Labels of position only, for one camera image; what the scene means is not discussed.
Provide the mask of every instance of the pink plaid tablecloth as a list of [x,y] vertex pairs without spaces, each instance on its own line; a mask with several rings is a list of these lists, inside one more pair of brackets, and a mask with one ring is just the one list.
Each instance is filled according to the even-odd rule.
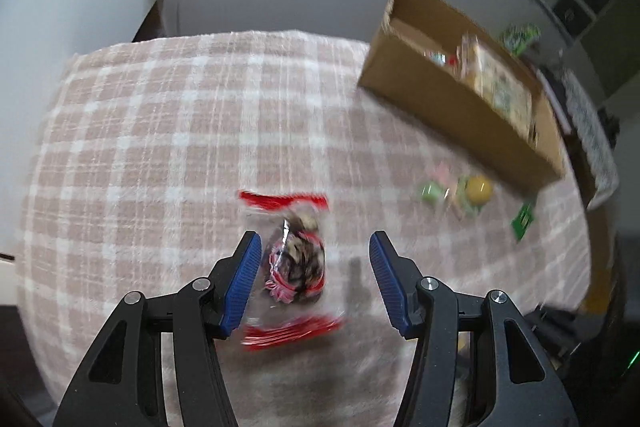
[[[126,292],[174,292],[233,252],[240,188],[327,194],[325,293],[348,316],[342,330],[286,347],[218,345],[241,426],[392,424],[415,344],[386,317],[367,254],[374,230],[456,291],[499,287],[521,311],[580,303],[590,248],[572,174],[540,194],[520,244],[510,221],[522,201],[500,184],[478,219],[436,219],[415,197],[430,170],[482,168],[356,89],[366,53],[362,42],[247,32],[71,61],[44,118],[16,252],[20,311],[55,399]],[[178,426],[166,344],[166,406]]]

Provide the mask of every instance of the green package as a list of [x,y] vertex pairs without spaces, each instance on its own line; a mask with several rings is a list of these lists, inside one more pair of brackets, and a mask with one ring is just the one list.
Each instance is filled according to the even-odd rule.
[[518,242],[524,237],[524,233],[527,232],[527,228],[533,222],[533,219],[533,203],[523,204],[516,218],[511,221],[511,226]]

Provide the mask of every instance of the open cardboard box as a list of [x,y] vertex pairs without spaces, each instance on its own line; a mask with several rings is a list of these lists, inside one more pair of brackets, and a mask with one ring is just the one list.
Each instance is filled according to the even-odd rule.
[[[455,54],[465,33],[478,36],[531,92],[535,146],[473,89],[426,56],[425,50]],[[358,85],[414,114],[523,194],[534,194],[564,175],[562,142],[542,85],[507,49],[443,0],[389,0]]]

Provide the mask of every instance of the metal screw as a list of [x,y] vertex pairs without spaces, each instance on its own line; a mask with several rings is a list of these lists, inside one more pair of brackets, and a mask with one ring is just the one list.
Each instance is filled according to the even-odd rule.
[[124,296],[124,301],[127,304],[135,304],[136,302],[140,301],[141,297],[142,295],[140,295],[140,292],[129,292]]
[[440,286],[440,283],[433,277],[425,277],[420,281],[420,286],[422,286],[425,290],[435,290],[438,288],[438,286]]
[[494,290],[491,292],[491,300],[497,302],[498,304],[504,304],[507,302],[507,294],[502,290]]
[[200,279],[194,280],[191,286],[193,286],[194,290],[202,292],[211,286],[211,282],[206,277],[201,277]]

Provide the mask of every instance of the plastic wrapper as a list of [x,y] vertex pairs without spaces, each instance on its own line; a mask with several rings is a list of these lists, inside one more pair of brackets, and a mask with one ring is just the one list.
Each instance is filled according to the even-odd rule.
[[325,295],[326,252],[321,194],[263,196],[240,192],[246,228],[262,240],[262,261],[244,316],[242,343],[264,349],[308,339],[342,325]]
[[529,90],[475,35],[464,35],[460,46],[460,79],[507,120],[523,138],[532,139]]

